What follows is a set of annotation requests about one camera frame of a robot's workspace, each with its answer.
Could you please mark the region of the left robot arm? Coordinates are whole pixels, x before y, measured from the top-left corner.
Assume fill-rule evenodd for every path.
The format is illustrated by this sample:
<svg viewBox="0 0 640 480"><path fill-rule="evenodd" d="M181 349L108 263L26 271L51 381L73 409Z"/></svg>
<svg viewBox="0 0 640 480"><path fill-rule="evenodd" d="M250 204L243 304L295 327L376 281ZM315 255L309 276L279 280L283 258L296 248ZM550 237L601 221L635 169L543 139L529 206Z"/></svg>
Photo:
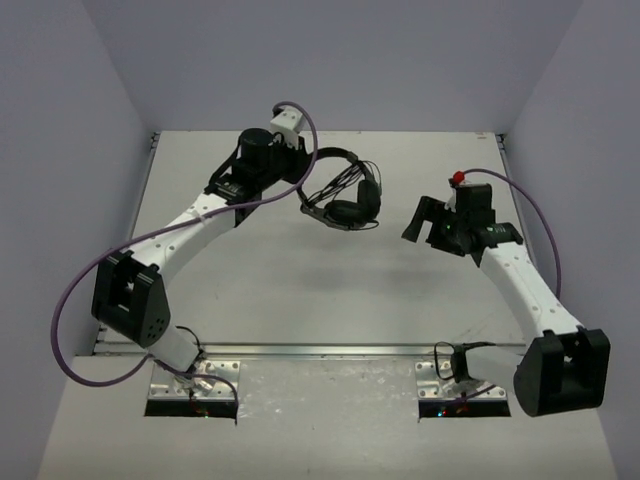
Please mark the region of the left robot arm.
<svg viewBox="0 0 640 480"><path fill-rule="evenodd" d="M99 263L92 315L171 369L191 371L199 350L171 322L168 284L263 204L266 190L280 181L297 186L310 161L297 129L243 131L230 157L183 213Z"/></svg>

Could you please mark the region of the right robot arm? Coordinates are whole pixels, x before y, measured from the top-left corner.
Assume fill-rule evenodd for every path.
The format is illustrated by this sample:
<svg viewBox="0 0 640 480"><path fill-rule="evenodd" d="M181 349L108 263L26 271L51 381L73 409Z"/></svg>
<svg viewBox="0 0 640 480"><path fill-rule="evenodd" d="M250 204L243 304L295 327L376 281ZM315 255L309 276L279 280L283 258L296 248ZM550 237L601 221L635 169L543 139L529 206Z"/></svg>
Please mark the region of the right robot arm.
<svg viewBox="0 0 640 480"><path fill-rule="evenodd" d="M602 405L611 343L601 329L585 327L562 304L534 266L524 239L499 223L488 184L453 183L452 197L420 198L402 237L415 242L424 223L432 248L470 257L495 285L523 335L518 355L490 341L451 345L445 381L487 382L511 391L530 417Z"/></svg>

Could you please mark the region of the black headphones with cable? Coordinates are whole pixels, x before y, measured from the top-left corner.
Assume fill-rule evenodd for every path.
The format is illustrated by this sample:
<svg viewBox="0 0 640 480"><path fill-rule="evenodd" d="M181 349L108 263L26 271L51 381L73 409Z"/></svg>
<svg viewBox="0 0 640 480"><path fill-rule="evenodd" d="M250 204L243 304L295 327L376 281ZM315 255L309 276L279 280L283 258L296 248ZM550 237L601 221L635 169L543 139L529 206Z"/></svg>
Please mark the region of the black headphones with cable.
<svg viewBox="0 0 640 480"><path fill-rule="evenodd" d="M307 196L297 189L300 211L341 231L366 231L378 227L377 217L382 205L382 176L378 165L361 160L354 152L325 147L317 159L343 159L348 166L319 191Z"/></svg>

